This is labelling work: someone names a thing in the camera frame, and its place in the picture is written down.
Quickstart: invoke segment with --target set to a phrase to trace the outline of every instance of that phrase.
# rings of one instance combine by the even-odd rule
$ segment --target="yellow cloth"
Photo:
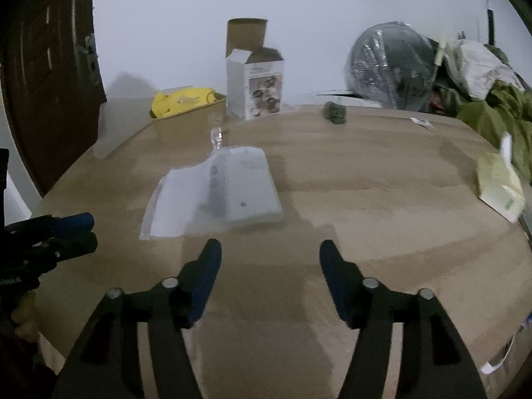
[[[210,87],[183,88],[172,94],[158,92],[153,98],[152,114],[166,118],[214,103],[217,98]]]

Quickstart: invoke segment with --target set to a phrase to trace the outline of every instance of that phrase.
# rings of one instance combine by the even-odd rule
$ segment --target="metal rivet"
[[[425,300],[430,300],[431,298],[434,297],[434,293],[432,292],[432,290],[428,288],[423,288],[421,291],[419,291],[419,295],[423,297]]]
[[[165,288],[175,288],[177,285],[179,285],[179,280],[176,278],[167,278],[162,281],[162,285]]]
[[[363,281],[362,281],[362,284],[366,287],[366,288],[369,288],[369,289],[374,289],[374,288],[377,288],[379,286],[379,281],[375,278],[365,278]]]
[[[111,288],[105,293],[105,295],[107,295],[108,298],[111,298],[111,300],[113,300],[122,295],[122,290],[120,288]]]

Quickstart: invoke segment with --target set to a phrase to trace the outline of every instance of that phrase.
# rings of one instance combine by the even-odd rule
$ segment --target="transparent plastic sheet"
[[[406,24],[389,22],[367,29],[346,64],[348,88],[390,108],[424,110],[432,90],[434,50]]]

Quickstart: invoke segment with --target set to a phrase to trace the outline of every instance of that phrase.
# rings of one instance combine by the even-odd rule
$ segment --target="yellow object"
[[[158,92],[153,98],[151,114],[154,118],[167,118],[182,114],[225,99],[210,87],[189,87],[172,94]]]
[[[499,153],[485,153],[478,159],[477,178],[479,198],[515,223],[525,208],[525,195],[510,160],[511,136],[505,133]]]

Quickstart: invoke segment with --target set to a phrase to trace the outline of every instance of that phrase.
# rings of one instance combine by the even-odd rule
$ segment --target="box flap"
[[[246,51],[245,49],[233,49],[227,60],[235,63],[247,63],[251,51]]]
[[[280,52],[277,49],[273,48],[258,48],[255,49],[249,58],[247,59],[248,63],[264,63],[264,62],[281,62],[283,57],[281,57]]]
[[[227,43],[225,56],[228,57],[233,49],[252,51],[264,45],[266,34],[266,19],[235,18],[227,23]]]

